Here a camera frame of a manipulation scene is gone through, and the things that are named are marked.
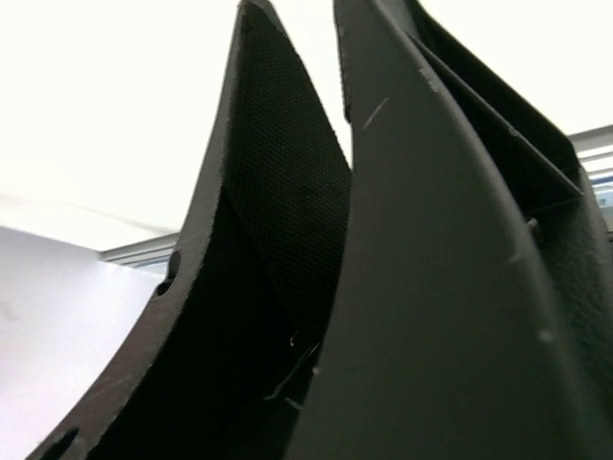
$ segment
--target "matte black plastic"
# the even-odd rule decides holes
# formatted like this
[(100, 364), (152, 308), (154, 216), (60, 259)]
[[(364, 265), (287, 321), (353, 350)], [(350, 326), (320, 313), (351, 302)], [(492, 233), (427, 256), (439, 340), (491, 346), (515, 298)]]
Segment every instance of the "matte black plastic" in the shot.
[(584, 174), (407, 3), (336, 4), (352, 221), (285, 458), (612, 458), (611, 263)]
[(353, 176), (243, 0), (167, 278), (30, 460), (613, 458), (613, 258), (570, 142), (417, 1), (335, 8)]

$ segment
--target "white surface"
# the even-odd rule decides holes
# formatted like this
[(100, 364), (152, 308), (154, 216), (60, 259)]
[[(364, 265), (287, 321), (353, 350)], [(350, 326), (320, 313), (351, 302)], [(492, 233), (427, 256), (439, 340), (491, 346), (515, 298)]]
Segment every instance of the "white surface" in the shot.
[(158, 280), (0, 228), (0, 459), (22, 460), (125, 340)]
[(157, 262), (155, 264), (138, 266), (136, 267), (136, 269), (154, 276), (157, 279), (158, 283), (161, 283), (162, 281), (164, 281), (164, 278), (166, 278), (168, 266), (169, 260), (165, 259), (164, 261)]
[[(236, 3), (0, 2), (0, 224), (96, 250), (179, 230)], [(331, 0), (274, 4), (351, 152)], [(613, 122), (610, 0), (423, 4), (565, 132)]]

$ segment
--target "black mesh grille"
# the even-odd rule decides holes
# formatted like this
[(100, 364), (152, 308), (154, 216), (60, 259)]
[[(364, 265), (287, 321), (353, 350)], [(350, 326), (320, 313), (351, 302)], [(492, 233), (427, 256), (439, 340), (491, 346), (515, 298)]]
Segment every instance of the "black mesh grille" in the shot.
[(291, 43), (248, 8), (224, 186), (283, 304), (310, 329), (335, 292), (351, 172)]

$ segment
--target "scratch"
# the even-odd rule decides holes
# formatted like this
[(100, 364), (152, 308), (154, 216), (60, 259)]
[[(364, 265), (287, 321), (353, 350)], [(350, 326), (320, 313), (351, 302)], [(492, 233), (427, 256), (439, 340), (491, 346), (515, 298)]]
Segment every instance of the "scratch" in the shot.
[(284, 398), (284, 399), (285, 399), (285, 402), (291, 405), (294, 409), (303, 410), (303, 407), (301, 404), (298, 404), (297, 402), (295, 402), (294, 400), (291, 400), (290, 398)]
[(437, 84), (436, 77), (432, 71), (429, 71), (427, 69), (420, 69), (420, 73), (421, 73), (421, 76), (424, 77), (425, 80), (428, 82), (428, 84), (430, 85), (430, 89), (432, 89), (432, 91), (434, 91), (435, 93), (438, 93), (441, 90), (439, 88), (439, 85)]
[(364, 124), (364, 127), (362, 127), (362, 129), (366, 129), (373, 122), (377, 113), (379, 113), (381, 108), (383, 108), (383, 105), (385, 105), (389, 100), (390, 98), (385, 98), (383, 101), (381, 101), (381, 103), (376, 107), (373, 113), (371, 113), (371, 116), (368, 117), (368, 120), (366, 120), (366, 123)]
[(313, 353), (315, 353), (315, 350), (317, 350), (318, 347), (319, 347), (319, 343), (316, 343), (315, 345), (307, 348), (306, 351), (303, 353), (303, 355), (300, 356), (300, 359), (298, 359), (298, 362), (296, 363), (296, 365), (292, 368), (291, 371), (289, 371), (289, 374), (287, 374), (285, 379), (283, 379), (282, 382), (279, 383), (279, 385), (277, 385), (277, 388), (275, 388), (275, 391), (273, 391), (270, 396), (266, 396), (264, 400), (270, 401), (270, 400), (274, 400), (275, 398), (277, 398), (279, 396), (279, 393), (281, 393), (281, 390), (284, 389), (284, 386), (289, 382), (289, 380), (294, 376), (294, 374), (296, 374), (298, 369), (300, 369), (300, 366), (303, 365), (303, 362), (305, 362), (305, 360), (308, 357), (310, 357)]
[(92, 393), (91, 395), (87, 395), (84, 399), (84, 401), (92, 401), (97, 399), (98, 397), (100, 397), (101, 395), (103, 395), (104, 393), (106, 393), (107, 391), (109, 391), (112, 388), (115, 388), (116, 386), (120, 386), (121, 384), (123, 384), (124, 382), (130, 380), (132, 378), (132, 376), (127, 376), (124, 377), (123, 379), (118, 379), (115, 380), (105, 386), (103, 386), (100, 390)]
[(552, 343), (554, 341), (554, 335), (550, 331), (543, 329), (538, 332), (538, 340), (543, 343)]
[(515, 265), (523, 259), (523, 255), (520, 251), (515, 251), (508, 259), (507, 265)]

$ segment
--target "white ceiling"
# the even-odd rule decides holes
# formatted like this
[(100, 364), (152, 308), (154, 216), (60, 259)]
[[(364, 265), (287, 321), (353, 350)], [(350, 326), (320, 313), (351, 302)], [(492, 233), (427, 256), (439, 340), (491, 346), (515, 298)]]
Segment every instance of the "white ceiling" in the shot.
[[(236, 0), (0, 2), (0, 225), (108, 250), (176, 232)], [(274, 2), (341, 145), (331, 0)], [(423, 0), (568, 134), (613, 124), (610, 0)]]

